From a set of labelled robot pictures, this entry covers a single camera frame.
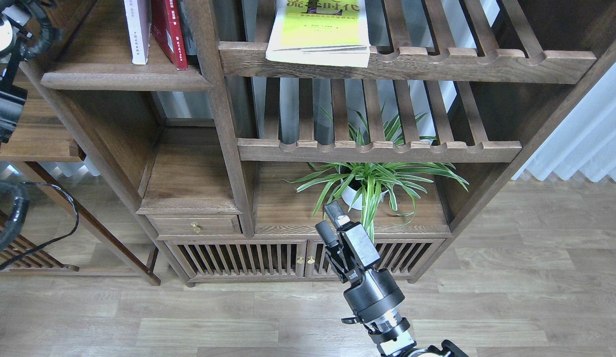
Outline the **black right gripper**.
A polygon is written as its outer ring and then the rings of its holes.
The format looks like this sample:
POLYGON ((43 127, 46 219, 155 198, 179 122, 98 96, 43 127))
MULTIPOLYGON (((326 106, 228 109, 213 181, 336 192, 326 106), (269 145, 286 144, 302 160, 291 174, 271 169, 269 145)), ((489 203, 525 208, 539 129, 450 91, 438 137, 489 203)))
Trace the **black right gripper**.
POLYGON ((350 283, 343 295, 353 316, 342 323, 401 323, 397 307, 405 296, 387 269, 374 268, 380 255, 362 224, 352 222, 336 201, 324 211, 336 231, 327 221, 315 228, 340 281, 350 283))

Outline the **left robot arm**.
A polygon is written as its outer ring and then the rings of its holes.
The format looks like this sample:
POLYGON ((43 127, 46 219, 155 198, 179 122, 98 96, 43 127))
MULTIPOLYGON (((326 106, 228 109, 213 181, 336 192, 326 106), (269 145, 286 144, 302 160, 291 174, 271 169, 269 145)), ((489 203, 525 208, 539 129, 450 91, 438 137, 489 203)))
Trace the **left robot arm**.
MULTIPOLYGON (((19 64, 43 54, 53 42, 62 38, 60 29, 54 27, 46 12, 48 7, 56 6, 54 0, 0 0, 0 59, 9 55, 6 68, 0 75, 0 145, 11 138, 27 100, 27 91, 13 83, 19 64), (18 16, 5 13, 10 7, 39 23, 40 34, 33 45, 27 45, 32 35, 24 29, 18 16)), ((11 215, 0 232, 0 253, 15 241, 24 226, 30 202, 27 186, 26 181, 0 181, 0 194, 9 194, 13 198, 11 215)))

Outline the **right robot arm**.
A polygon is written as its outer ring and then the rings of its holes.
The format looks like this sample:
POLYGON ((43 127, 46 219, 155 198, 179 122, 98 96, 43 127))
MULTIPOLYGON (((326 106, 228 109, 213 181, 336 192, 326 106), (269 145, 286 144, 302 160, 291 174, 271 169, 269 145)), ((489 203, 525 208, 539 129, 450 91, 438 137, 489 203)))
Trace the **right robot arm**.
POLYGON ((442 341, 440 349, 417 348, 408 332, 409 321, 397 310, 405 296, 387 269, 374 269, 380 255, 362 224, 351 221, 337 202, 324 210, 337 232, 326 221, 315 228, 338 278, 351 283, 344 298, 354 316, 343 318, 342 323, 362 323, 383 357, 465 357, 466 353, 449 340, 442 341))

